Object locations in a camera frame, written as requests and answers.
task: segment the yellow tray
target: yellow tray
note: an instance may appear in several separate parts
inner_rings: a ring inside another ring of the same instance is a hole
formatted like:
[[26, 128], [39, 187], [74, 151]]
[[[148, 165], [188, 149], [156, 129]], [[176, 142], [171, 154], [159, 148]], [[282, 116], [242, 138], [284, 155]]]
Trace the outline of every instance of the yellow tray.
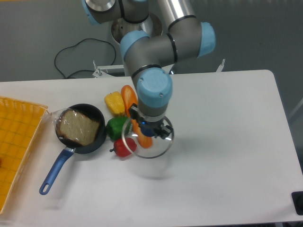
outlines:
[[0, 96], [0, 214], [47, 106]]

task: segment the bread slice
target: bread slice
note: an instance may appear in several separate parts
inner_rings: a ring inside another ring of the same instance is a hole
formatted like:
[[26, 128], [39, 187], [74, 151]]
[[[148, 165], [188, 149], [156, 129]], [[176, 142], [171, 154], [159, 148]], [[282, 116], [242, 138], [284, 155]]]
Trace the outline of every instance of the bread slice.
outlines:
[[99, 125], [99, 122], [76, 110], [67, 110], [57, 125], [57, 133], [60, 137], [86, 146], [95, 141]]

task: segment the red bell pepper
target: red bell pepper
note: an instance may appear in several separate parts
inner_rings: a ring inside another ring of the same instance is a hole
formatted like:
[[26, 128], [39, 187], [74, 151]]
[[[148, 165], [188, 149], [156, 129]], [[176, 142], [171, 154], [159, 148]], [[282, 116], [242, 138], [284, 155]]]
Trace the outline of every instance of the red bell pepper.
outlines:
[[[128, 147], [135, 152], [137, 148], [137, 144], [132, 138], [125, 138]], [[110, 152], [115, 152], [119, 157], [127, 157], [131, 154], [131, 152], [126, 148], [122, 139], [118, 139], [114, 142], [114, 148], [109, 150]]]

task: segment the black object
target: black object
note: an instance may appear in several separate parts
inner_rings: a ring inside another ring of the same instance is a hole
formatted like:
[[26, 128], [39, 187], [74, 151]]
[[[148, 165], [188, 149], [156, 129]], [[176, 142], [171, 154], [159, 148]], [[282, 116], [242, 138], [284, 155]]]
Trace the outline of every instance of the black object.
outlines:
[[303, 192], [293, 192], [292, 198], [294, 202], [295, 211], [298, 215], [303, 215]]

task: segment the frying pan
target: frying pan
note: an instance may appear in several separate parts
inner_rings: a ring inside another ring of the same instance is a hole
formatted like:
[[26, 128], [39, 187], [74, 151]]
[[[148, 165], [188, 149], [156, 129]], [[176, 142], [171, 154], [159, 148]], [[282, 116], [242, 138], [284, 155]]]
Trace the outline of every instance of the frying pan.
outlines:
[[49, 171], [48, 175], [46, 176], [44, 182], [42, 183], [40, 187], [40, 194], [41, 195], [46, 195], [49, 190], [51, 189], [57, 175], [59, 174], [63, 164], [74, 154], [88, 154], [91, 153], [95, 150], [97, 150], [101, 145], [104, 143], [106, 139], [106, 128], [105, 128], [105, 121], [104, 121], [104, 116], [101, 113], [101, 111], [96, 108], [93, 105], [90, 104], [77, 104], [69, 107], [68, 109], [73, 109], [76, 111], [79, 111], [86, 116], [88, 116], [90, 119], [95, 120], [100, 123], [96, 138], [94, 142], [86, 145], [86, 146], [81, 146], [78, 143], [72, 142], [70, 139], [61, 137], [57, 131], [57, 125], [60, 122], [61, 117], [65, 114], [66, 111], [63, 111], [58, 118], [56, 122], [56, 135], [58, 139], [63, 143], [66, 148], [61, 151], [60, 155], [54, 162], [51, 170]]

